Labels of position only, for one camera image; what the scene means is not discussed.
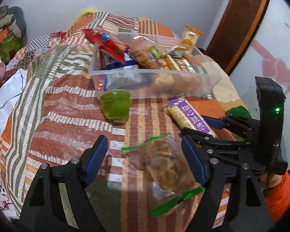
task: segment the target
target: white cloth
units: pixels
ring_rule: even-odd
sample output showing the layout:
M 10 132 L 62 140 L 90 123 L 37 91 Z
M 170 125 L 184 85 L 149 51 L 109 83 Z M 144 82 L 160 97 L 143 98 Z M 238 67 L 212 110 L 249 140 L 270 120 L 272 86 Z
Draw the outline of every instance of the white cloth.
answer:
M 0 88 L 0 136 L 7 120 L 26 85 L 27 71 L 19 69 Z

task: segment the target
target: bed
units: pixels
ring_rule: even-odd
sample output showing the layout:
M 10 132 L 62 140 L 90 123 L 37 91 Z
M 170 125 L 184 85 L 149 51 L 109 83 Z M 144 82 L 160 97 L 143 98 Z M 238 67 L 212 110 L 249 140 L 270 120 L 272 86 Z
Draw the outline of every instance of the bed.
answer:
M 64 35 L 39 36 L 20 50 L 11 66 L 27 65 L 27 84 L 0 137 L 1 182 L 19 215 L 41 163 L 66 164 L 92 147 L 99 135 L 105 135 L 109 149 L 86 192 L 106 231 L 185 231 L 202 194 L 181 202 L 167 215 L 150 216 L 143 173 L 123 159 L 121 151 L 123 146 L 167 132 L 180 142 L 180 130 L 161 112 L 166 100 L 161 98 L 133 100 L 129 120 L 121 126 L 105 121 L 88 73 L 93 45 L 81 31 L 96 26 L 111 32 L 133 29 L 174 37 L 171 30 L 147 18 L 98 12 L 79 19 Z M 189 98 L 190 103 L 200 114 L 216 118 L 230 113 L 249 115 L 227 74 L 209 60 L 222 78 L 206 99 Z M 211 69 L 202 64 L 200 72 L 211 73 Z M 226 130 L 215 131 L 220 139 L 234 139 Z M 60 185 L 60 190 L 67 220 L 77 227 L 65 186 Z M 226 186 L 215 225 L 223 220 L 228 198 Z

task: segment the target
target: yellow fluffy object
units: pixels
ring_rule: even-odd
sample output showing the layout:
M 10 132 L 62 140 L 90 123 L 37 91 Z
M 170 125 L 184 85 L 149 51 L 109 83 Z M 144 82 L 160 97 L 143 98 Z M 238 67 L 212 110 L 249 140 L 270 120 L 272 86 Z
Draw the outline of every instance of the yellow fluffy object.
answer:
M 72 23 L 72 25 L 74 25 L 80 18 L 84 17 L 84 16 L 88 16 L 91 14 L 96 13 L 97 11 L 93 8 L 88 8 L 88 9 L 84 9 L 78 16 L 77 18 L 74 20 L 74 22 Z

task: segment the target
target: transparent plastic container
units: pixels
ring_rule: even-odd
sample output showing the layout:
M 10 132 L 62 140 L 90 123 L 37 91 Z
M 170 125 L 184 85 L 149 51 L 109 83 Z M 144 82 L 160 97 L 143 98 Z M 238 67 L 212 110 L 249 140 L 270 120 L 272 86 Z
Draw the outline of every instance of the transparent plastic container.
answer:
M 135 31 L 118 33 L 117 37 L 128 45 L 133 44 L 138 37 L 146 37 L 162 51 L 180 45 L 180 39 L 138 34 Z M 100 88 L 100 91 L 129 90 L 131 99 L 172 97 L 181 93 L 185 96 L 206 97 L 221 76 L 200 50 L 196 50 L 199 55 L 191 57 L 189 61 L 196 72 L 158 69 L 94 70 L 93 62 L 90 63 L 89 71 L 95 88 Z

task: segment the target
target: green jelly cup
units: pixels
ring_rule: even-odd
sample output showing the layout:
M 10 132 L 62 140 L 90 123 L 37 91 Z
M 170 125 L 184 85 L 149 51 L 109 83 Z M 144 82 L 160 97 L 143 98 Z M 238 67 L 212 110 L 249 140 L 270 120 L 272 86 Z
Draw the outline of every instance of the green jelly cup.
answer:
M 131 97 L 128 90 L 111 90 L 98 95 L 104 117 L 115 123 L 126 123 L 129 118 Z

